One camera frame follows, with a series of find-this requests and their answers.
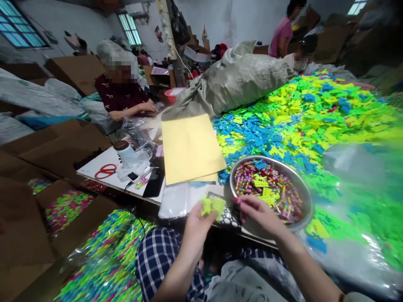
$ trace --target plaid pants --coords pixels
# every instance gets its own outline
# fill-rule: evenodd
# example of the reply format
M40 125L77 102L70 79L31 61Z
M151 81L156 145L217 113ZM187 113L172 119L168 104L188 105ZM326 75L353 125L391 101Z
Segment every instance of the plaid pants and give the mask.
M138 279L144 301L151 301L160 287L165 275L175 261L182 244L182 235L169 228L158 227L148 232L137 250L136 278ZM245 258L271 258L282 264L285 263L278 253L269 253L259 249L242 249L241 255L227 255L227 260ZM205 290L209 283L197 267L191 287L187 294L188 301L205 301Z

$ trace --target window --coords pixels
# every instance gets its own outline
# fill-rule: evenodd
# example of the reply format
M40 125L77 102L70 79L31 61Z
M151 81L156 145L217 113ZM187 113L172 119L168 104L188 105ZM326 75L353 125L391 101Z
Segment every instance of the window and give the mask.
M129 14L122 14L119 15L119 19L129 43L131 45L141 45L140 36L134 24L133 17Z
M368 0L355 0L353 6L350 8L348 15L358 15L360 10L364 8Z
M49 47L11 1L0 0L0 32L15 48Z

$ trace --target phone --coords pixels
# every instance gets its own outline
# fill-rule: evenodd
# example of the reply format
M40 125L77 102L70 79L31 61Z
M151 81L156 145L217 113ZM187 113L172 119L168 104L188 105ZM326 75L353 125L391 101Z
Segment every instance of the phone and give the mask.
M143 197L158 197L161 192L162 183L164 181L165 172L162 169L154 169L151 172Z

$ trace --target gray sack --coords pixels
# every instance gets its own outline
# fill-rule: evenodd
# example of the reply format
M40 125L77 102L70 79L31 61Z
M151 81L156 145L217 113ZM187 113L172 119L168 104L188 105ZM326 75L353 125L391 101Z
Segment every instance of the gray sack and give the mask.
M221 116L250 104L280 88L296 74L281 59L252 54L255 42L248 41L227 50L222 59L191 82L162 114L162 120L194 117L207 113Z

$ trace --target dark red shirt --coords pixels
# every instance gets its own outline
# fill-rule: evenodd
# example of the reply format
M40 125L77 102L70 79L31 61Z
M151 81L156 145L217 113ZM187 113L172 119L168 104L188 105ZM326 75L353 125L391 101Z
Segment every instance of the dark red shirt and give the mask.
M95 88L108 112L126 110L150 99L138 83L108 83L105 75L100 75L95 80ZM150 111L140 111L135 116L148 117L149 113Z
M137 61L143 64L143 66L150 66L150 62L148 61L147 57L145 55L139 54L137 56Z

